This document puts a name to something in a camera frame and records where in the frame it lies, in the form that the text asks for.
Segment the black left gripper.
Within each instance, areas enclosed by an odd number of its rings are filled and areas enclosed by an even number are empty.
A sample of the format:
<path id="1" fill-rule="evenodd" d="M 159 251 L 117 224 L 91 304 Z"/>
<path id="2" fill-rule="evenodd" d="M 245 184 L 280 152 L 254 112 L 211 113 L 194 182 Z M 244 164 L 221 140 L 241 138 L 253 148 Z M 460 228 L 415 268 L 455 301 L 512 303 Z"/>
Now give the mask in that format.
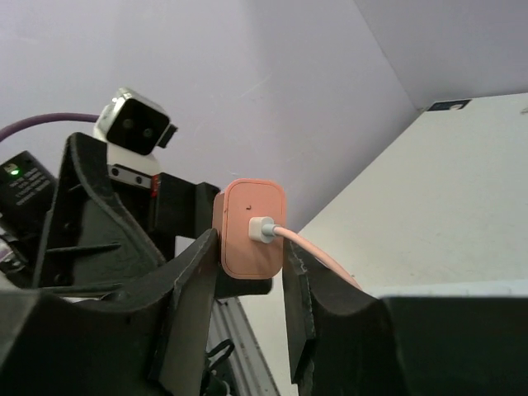
<path id="1" fill-rule="evenodd" d="M 210 229 L 217 186 L 161 173 L 149 191 L 109 178 L 106 145 L 81 133 L 64 147 L 32 287 L 107 292 L 172 260 L 178 237 Z"/>

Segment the pink charger plug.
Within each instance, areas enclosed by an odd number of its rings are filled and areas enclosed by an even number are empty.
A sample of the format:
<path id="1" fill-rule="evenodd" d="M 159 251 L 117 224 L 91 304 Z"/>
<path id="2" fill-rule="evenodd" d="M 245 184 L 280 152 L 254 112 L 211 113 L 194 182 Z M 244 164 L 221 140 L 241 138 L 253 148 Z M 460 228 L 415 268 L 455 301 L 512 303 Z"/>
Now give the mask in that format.
<path id="1" fill-rule="evenodd" d="M 241 178 L 214 198 L 212 227 L 219 236 L 219 262 L 237 280 L 268 280 L 282 268 L 283 242 L 271 233 L 284 225 L 283 188 L 269 180 Z"/>

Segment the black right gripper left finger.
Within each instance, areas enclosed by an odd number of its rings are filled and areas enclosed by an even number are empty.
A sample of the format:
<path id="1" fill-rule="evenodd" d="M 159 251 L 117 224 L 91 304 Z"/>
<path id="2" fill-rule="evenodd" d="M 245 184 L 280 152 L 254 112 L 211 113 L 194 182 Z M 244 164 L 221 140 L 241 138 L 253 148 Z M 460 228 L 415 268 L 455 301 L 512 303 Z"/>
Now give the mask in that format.
<path id="1" fill-rule="evenodd" d="M 197 395 L 218 273 L 210 229 L 107 299 L 1 293 L 4 395 Z"/>

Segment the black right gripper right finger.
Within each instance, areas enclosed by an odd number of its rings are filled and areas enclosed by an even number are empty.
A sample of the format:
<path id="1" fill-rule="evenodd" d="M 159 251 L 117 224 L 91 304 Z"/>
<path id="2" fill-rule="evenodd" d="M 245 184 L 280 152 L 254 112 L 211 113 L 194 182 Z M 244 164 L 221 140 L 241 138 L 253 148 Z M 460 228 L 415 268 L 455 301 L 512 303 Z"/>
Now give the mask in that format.
<path id="1" fill-rule="evenodd" d="M 524 297 L 376 299 L 298 245 L 282 272 L 290 375 L 302 395 L 524 395 Z"/>

